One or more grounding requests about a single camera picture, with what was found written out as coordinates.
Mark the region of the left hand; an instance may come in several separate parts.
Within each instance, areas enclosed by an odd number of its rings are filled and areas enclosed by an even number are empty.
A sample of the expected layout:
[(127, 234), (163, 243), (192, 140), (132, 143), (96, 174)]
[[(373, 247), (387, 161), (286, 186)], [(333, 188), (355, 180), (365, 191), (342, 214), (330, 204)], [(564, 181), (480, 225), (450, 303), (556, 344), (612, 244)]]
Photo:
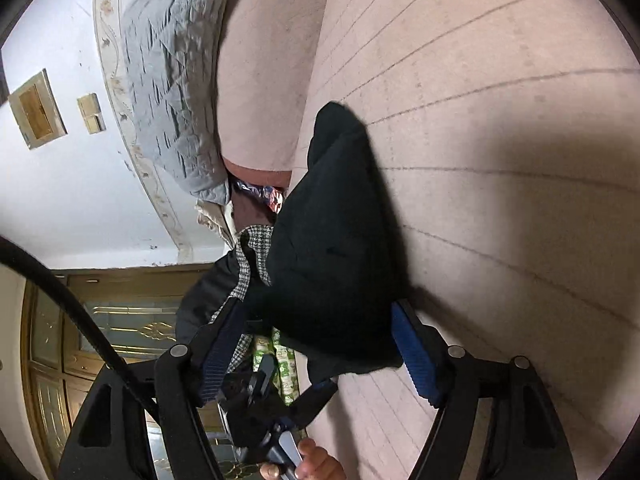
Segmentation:
[(311, 438), (305, 438), (298, 444), (302, 463), (296, 468), (295, 478), (306, 480), (346, 480), (342, 464), (325, 448)]

